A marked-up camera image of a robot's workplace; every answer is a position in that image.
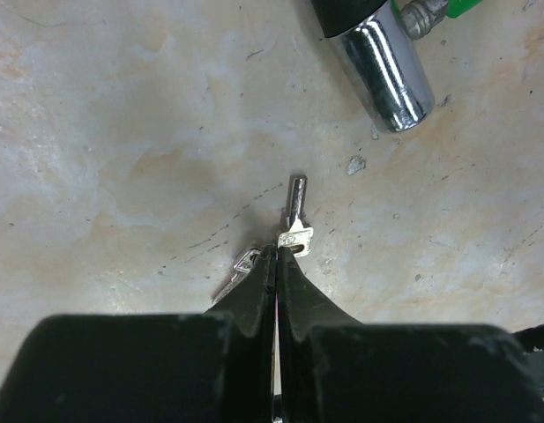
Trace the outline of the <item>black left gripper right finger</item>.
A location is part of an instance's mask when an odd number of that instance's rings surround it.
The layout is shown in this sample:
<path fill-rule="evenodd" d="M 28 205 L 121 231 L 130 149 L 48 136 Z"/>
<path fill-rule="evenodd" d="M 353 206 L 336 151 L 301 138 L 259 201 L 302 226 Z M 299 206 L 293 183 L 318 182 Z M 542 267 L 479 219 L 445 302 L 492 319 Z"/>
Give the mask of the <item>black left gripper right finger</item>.
<path fill-rule="evenodd" d="M 286 422 L 544 422 L 522 345 L 503 328 L 362 323 L 277 253 Z"/>

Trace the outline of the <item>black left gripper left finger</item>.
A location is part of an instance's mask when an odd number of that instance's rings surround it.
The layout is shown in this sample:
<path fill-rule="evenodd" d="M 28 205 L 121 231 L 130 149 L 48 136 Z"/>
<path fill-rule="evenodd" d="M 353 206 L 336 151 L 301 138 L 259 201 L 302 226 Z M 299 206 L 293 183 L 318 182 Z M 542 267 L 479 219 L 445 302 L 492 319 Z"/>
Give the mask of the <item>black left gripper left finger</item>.
<path fill-rule="evenodd" d="M 53 315 L 0 388 L 0 422 L 270 422 L 276 249 L 201 314 Z"/>

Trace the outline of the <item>small silver key pair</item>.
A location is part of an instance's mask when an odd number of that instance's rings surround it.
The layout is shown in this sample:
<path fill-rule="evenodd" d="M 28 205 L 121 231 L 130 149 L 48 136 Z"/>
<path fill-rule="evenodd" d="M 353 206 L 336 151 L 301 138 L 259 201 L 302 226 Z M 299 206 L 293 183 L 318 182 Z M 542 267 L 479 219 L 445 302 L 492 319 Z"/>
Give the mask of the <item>small silver key pair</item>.
<path fill-rule="evenodd" d="M 295 258 L 302 258 L 309 254 L 314 236 L 314 228 L 306 223 L 304 213 L 308 177 L 304 174 L 293 175 L 289 188 L 285 228 L 279 233 L 276 246 L 290 249 Z M 263 249 L 263 246 L 249 245 L 237 256 L 233 261 L 229 280 L 212 297 L 213 304 L 222 300 L 249 276 Z"/>

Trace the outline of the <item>green cable lock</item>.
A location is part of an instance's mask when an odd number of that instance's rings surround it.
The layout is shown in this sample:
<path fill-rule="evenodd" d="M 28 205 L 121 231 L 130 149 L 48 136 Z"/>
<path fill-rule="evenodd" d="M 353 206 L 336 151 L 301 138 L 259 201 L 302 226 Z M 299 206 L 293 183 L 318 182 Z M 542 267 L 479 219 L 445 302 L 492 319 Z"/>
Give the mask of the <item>green cable lock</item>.
<path fill-rule="evenodd" d="M 400 133 L 426 120 L 435 99 L 413 42 L 479 0 L 313 1 L 319 25 L 376 128 Z"/>

